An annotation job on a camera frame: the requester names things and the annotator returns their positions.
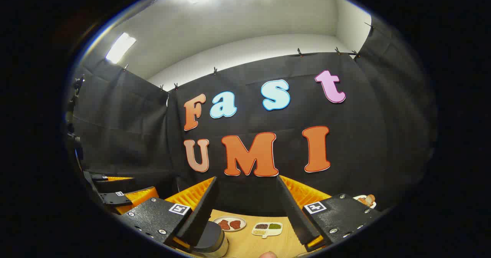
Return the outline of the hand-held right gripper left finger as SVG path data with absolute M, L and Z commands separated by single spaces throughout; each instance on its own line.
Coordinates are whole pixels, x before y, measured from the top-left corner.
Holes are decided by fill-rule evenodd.
M 149 197 L 118 216 L 128 229 L 165 248 L 190 253 L 197 246 L 219 194 L 216 176 L 171 197 Z

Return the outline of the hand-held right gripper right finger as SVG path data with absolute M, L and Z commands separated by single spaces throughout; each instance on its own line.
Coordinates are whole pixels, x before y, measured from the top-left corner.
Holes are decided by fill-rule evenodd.
M 285 176 L 276 177 L 279 200 L 308 252 L 347 240 L 382 213 L 347 194 L 328 195 Z

